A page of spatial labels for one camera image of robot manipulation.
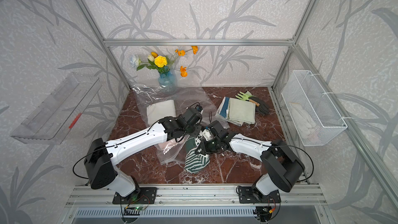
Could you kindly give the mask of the white cloth in basket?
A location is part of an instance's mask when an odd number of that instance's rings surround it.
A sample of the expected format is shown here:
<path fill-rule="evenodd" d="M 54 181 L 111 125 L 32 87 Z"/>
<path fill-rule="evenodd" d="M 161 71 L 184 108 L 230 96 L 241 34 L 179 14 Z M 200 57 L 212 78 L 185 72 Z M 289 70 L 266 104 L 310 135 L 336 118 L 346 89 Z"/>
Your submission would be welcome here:
<path fill-rule="evenodd" d="M 319 127 L 310 114 L 299 103 L 289 102 L 289 106 L 291 107 L 291 117 L 302 141 L 309 144 L 317 143 Z"/>

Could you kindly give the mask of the green white striped towel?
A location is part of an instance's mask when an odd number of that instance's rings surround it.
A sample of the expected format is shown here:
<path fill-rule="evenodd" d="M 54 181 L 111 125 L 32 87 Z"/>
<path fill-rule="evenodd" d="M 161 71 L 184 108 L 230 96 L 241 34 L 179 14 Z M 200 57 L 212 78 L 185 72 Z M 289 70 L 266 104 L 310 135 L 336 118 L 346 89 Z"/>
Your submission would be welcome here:
<path fill-rule="evenodd" d="M 199 142 L 195 140 L 195 136 L 189 136 L 185 142 L 186 159 L 184 163 L 184 169 L 188 173 L 197 173 L 203 170 L 210 163 L 209 155 L 196 154 L 195 151 L 198 148 Z"/>

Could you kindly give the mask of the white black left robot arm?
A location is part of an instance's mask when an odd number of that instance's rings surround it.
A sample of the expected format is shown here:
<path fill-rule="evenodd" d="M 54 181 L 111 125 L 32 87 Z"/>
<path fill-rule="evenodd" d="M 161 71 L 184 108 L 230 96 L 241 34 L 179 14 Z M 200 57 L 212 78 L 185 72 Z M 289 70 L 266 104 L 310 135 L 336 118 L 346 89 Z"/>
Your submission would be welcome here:
<path fill-rule="evenodd" d="M 124 159 L 153 145 L 179 141 L 191 134 L 199 125 L 201 117 L 165 117 L 145 130 L 136 132 L 118 140 L 93 141 L 84 157 L 84 165 L 90 187 L 94 190 L 107 188 L 122 197 L 140 193 L 140 188 L 133 177 L 118 169 Z"/>

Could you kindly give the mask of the cream folded towel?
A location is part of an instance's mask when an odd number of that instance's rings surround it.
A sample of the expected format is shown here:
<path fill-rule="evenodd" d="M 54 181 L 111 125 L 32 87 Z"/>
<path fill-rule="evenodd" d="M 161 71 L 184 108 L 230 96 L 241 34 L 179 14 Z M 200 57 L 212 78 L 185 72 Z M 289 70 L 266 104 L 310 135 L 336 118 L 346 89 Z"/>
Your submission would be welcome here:
<path fill-rule="evenodd" d="M 229 99 L 227 121 L 242 126 L 243 124 L 255 124 L 256 105 L 249 101 Z"/>

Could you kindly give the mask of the clear plastic vacuum bag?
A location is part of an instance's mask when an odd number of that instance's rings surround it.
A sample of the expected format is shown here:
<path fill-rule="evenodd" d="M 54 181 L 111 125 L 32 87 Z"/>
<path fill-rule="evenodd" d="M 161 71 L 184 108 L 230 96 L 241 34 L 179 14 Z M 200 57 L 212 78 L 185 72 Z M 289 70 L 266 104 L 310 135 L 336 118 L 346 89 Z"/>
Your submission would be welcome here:
<path fill-rule="evenodd" d="M 121 145 L 118 155 L 120 160 L 132 156 L 153 145 L 167 142 L 180 143 L 186 136 L 193 140 L 193 148 L 187 154 L 190 156 L 187 162 L 197 161 L 203 166 L 209 163 L 209 156 L 214 153 L 223 153 L 230 150 L 230 142 L 235 133 L 224 128 L 215 120 L 209 125 L 202 125 L 203 107 L 200 102 L 193 103 L 185 108 L 185 112 L 178 116 L 166 115 L 165 113 L 175 108 L 175 103 L 167 101 L 155 103 L 150 106 L 150 113 L 160 114 L 158 118 L 147 129 L 134 133 L 126 138 L 126 143 Z"/>

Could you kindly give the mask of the blue white striped towel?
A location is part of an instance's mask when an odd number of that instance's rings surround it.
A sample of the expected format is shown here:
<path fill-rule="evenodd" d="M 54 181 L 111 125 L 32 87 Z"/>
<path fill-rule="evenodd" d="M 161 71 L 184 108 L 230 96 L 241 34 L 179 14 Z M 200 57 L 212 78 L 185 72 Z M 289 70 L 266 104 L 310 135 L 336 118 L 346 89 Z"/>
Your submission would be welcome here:
<path fill-rule="evenodd" d="M 216 112 L 216 116 L 225 121 L 228 121 L 229 101 L 229 97 L 224 97 Z"/>

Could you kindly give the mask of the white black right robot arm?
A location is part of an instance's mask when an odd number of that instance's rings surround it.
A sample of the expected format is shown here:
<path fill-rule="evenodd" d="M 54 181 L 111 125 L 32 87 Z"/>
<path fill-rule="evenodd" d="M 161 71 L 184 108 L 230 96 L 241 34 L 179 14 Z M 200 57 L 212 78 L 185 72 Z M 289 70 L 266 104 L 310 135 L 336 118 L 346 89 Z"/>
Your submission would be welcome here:
<path fill-rule="evenodd" d="M 282 140 L 266 142 L 233 132 L 216 136 L 204 130 L 195 138 L 195 142 L 196 154 L 207 156 L 229 150 L 261 161 L 266 174 L 252 186 L 257 198 L 266 197 L 277 190 L 290 192 L 305 170 L 302 161 Z"/>

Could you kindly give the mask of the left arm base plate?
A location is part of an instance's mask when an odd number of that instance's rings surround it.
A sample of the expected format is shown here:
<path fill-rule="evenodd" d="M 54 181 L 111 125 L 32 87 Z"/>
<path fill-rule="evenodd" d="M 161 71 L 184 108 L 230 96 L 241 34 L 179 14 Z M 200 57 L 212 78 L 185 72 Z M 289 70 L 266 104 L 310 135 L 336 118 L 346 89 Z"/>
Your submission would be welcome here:
<path fill-rule="evenodd" d="M 157 187 L 141 187 L 136 189 L 126 197 L 120 196 L 117 192 L 114 195 L 112 204 L 128 205 L 128 204 L 143 204 L 151 205 L 155 203 L 157 195 Z"/>

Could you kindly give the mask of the blue glass vase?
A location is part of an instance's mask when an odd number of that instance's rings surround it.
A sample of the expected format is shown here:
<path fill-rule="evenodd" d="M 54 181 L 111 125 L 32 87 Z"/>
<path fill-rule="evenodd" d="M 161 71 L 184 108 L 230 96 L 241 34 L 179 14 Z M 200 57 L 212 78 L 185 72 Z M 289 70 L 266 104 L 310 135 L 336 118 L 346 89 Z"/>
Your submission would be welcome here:
<path fill-rule="evenodd" d="M 175 75 L 168 71 L 167 73 L 161 73 L 158 78 L 158 82 L 161 91 L 164 93 L 175 93 L 177 90 L 177 80 Z"/>

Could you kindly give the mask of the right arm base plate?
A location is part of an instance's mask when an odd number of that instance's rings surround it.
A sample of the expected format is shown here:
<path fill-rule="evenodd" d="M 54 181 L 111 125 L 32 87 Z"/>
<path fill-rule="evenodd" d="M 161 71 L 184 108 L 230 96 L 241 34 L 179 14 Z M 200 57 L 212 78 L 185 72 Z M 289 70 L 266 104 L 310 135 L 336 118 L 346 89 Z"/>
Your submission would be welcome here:
<path fill-rule="evenodd" d="M 261 193 L 254 186 L 244 187 L 237 186 L 236 193 L 241 204 L 256 204 L 256 203 L 275 203 L 281 202 L 279 190 L 271 191 L 268 195 Z"/>

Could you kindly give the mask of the clear plastic wall shelf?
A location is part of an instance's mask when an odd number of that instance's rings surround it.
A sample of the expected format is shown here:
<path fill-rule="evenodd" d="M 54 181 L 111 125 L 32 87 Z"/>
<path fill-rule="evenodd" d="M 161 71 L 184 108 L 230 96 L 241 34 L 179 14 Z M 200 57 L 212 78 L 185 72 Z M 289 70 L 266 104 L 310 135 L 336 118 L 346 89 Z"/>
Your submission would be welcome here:
<path fill-rule="evenodd" d="M 60 145 L 101 86 L 96 76 L 70 73 L 10 136 L 24 144 Z"/>

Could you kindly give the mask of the artificial flower bouquet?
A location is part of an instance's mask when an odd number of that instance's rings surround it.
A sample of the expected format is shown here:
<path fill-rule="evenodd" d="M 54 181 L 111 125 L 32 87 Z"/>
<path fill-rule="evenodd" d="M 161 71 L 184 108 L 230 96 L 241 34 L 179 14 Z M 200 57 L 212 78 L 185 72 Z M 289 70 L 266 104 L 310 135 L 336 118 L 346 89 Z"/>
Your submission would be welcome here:
<path fill-rule="evenodd" d="M 151 52 L 146 61 L 142 61 L 138 56 L 132 55 L 130 57 L 130 64 L 137 71 L 147 68 L 156 70 L 160 75 L 166 75 L 172 70 L 179 58 L 184 57 L 189 52 L 196 55 L 198 51 L 198 46 L 191 46 L 188 50 L 176 49 L 171 56 L 163 56 L 156 52 Z"/>

